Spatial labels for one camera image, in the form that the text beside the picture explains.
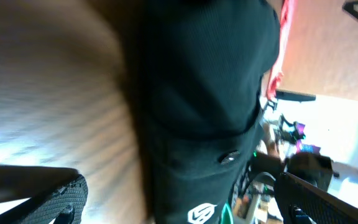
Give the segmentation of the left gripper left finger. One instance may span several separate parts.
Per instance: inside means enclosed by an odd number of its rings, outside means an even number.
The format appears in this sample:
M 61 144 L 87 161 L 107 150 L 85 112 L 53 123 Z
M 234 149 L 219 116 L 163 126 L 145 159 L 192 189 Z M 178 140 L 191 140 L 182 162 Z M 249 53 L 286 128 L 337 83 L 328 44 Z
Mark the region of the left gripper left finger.
M 82 175 L 0 214 L 0 224 L 80 224 L 88 198 Z

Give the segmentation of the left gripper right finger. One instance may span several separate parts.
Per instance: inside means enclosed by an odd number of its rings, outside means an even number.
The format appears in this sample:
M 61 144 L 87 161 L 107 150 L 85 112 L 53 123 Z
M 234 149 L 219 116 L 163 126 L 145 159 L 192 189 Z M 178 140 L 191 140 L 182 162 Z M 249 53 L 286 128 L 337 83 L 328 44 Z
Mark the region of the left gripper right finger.
M 274 196 L 284 224 L 358 224 L 358 208 L 293 174 L 276 178 Z

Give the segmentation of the black athletic pants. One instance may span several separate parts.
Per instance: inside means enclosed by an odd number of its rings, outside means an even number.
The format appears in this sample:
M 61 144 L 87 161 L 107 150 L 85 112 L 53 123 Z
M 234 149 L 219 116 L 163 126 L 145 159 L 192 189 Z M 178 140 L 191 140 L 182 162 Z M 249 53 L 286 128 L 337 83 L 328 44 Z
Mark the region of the black athletic pants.
M 155 223 L 217 223 L 262 137 L 262 80 L 279 53 L 267 0 L 127 7 L 124 91 L 148 158 Z

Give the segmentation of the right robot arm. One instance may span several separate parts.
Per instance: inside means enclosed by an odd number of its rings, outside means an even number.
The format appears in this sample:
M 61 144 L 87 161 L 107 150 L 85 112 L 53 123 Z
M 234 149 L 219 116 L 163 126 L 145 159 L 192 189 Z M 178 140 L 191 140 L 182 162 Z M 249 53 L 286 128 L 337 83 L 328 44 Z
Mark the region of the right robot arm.
M 289 172 L 323 191 L 328 190 L 335 174 L 329 157 L 309 152 L 294 154 L 284 161 L 256 152 L 249 165 L 252 177 L 261 172 L 267 172 L 276 179 L 281 173 Z

